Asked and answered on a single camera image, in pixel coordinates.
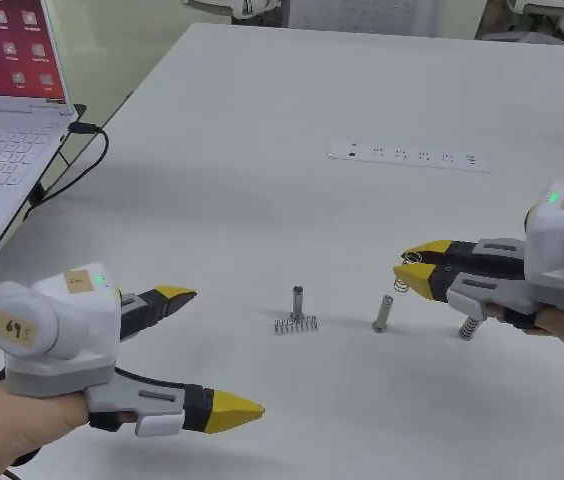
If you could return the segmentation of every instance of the metal spring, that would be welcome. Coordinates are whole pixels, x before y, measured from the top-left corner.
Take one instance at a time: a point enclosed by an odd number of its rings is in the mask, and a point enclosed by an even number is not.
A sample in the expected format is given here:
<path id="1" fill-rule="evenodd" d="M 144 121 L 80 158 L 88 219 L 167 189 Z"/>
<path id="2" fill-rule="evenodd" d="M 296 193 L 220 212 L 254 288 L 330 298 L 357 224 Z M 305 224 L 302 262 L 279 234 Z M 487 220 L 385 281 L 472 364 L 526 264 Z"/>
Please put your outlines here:
<path id="1" fill-rule="evenodd" d="M 413 263 L 422 263 L 422 254 L 418 252 L 408 252 L 404 255 L 404 260 L 402 261 L 402 265 L 411 265 Z M 395 282 L 393 283 L 393 288 L 398 293 L 406 293 L 409 291 L 409 286 L 404 283 L 399 278 L 395 278 Z"/>
<path id="2" fill-rule="evenodd" d="M 458 337 L 460 337 L 462 340 L 473 340 L 475 332 L 477 332 L 478 328 L 480 328 L 481 326 L 481 320 L 475 320 L 474 318 L 467 317 L 466 321 L 460 327 L 460 330 L 458 330 Z"/>
<path id="3" fill-rule="evenodd" d="M 318 319 L 315 315 L 302 315 L 299 319 L 291 316 L 286 319 L 275 321 L 275 333 L 284 334 L 288 332 L 304 332 L 318 329 Z"/>

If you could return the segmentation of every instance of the metal screw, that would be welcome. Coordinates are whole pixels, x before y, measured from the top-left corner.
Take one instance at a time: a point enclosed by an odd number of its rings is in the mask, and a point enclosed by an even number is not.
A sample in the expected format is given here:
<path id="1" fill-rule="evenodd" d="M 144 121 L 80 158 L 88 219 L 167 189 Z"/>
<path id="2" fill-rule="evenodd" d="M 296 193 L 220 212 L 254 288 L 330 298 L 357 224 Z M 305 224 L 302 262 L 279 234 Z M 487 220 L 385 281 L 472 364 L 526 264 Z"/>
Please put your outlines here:
<path id="1" fill-rule="evenodd" d="M 304 314 L 302 313 L 302 303 L 304 301 L 304 288 L 296 286 L 293 288 L 293 313 L 291 318 L 296 322 L 302 320 Z"/>
<path id="2" fill-rule="evenodd" d="M 389 323 L 389 314 L 391 313 L 391 308 L 393 307 L 393 297 L 391 295 L 385 295 L 382 298 L 382 304 L 380 305 L 380 311 L 378 312 L 378 317 L 373 322 L 373 331 L 375 333 L 384 333 L 387 331 Z"/>

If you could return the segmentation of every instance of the black cable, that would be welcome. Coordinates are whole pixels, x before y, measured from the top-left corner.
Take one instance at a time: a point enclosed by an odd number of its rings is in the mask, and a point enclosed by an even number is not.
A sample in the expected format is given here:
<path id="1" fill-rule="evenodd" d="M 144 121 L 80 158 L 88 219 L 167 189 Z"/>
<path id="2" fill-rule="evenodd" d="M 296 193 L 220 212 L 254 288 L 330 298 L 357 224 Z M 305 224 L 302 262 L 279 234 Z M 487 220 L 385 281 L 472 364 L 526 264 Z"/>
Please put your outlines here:
<path id="1" fill-rule="evenodd" d="M 69 183 L 67 183 L 64 187 L 60 188 L 59 190 L 57 190 L 57 191 L 55 191 L 55 192 L 53 192 L 49 195 L 46 195 L 37 205 L 33 205 L 31 208 L 29 208 L 29 210 L 24 214 L 24 220 L 29 218 L 29 215 L 31 214 L 31 212 L 33 212 L 33 210 L 41 207 L 45 203 L 50 202 L 51 200 L 53 200 L 57 196 L 62 195 L 69 188 L 71 188 L 73 185 L 75 185 L 80 180 L 82 180 L 85 176 L 87 176 L 89 173 L 91 173 L 91 171 L 93 171 L 93 169 L 95 169 L 98 165 L 100 165 L 100 163 L 102 163 L 102 160 L 104 160 L 104 158 L 106 157 L 106 154 L 109 153 L 109 146 L 110 146 L 109 135 L 102 128 L 98 127 L 97 125 L 93 125 L 91 123 L 74 122 L 71 125 L 69 125 L 69 133 L 75 133 L 75 134 L 78 134 L 78 135 L 94 135 L 94 134 L 102 135 L 104 137 L 104 150 L 102 150 L 100 157 L 90 167 L 88 167 L 86 170 L 84 170 L 80 175 L 78 175 L 76 178 L 71 180 Z"/>
<path id="2" fill-rule="evenodd" d="M 9 480 L 22 480 L 20 477 L 18 477 L 15 473 L 13 473 L 10 470 L 6 470 L 2 475 L 4 475 Z"/>

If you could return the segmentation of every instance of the pink wallpaper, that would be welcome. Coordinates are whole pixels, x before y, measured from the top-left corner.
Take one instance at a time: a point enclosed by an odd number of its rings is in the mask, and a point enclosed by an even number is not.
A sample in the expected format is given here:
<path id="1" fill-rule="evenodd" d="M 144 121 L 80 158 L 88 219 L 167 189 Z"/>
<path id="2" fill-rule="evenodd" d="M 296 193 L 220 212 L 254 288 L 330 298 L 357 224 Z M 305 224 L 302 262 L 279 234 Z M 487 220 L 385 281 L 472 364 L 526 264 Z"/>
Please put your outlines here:
<path id="1" fill-rule="evenodd" d="M 42 0 L 0 0 L 0 95 L 64 101 Z"/>

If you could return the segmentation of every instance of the power outlet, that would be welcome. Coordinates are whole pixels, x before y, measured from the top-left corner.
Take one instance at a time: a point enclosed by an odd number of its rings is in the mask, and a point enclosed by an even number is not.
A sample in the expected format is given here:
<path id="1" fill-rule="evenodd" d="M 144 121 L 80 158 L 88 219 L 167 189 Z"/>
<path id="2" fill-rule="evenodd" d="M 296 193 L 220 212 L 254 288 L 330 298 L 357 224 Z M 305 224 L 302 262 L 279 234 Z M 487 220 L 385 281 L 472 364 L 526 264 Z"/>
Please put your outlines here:
<path id="1" fill-rule="evenodd" d="M 440 149 L 409 149 L 361 144 L 358 142 L 333 142 L 329 157 L 356 162 L 386 163 L 413 167 L 444 168 L 490 173 L 487 160 L 476 153 L 457 153 Z"/>

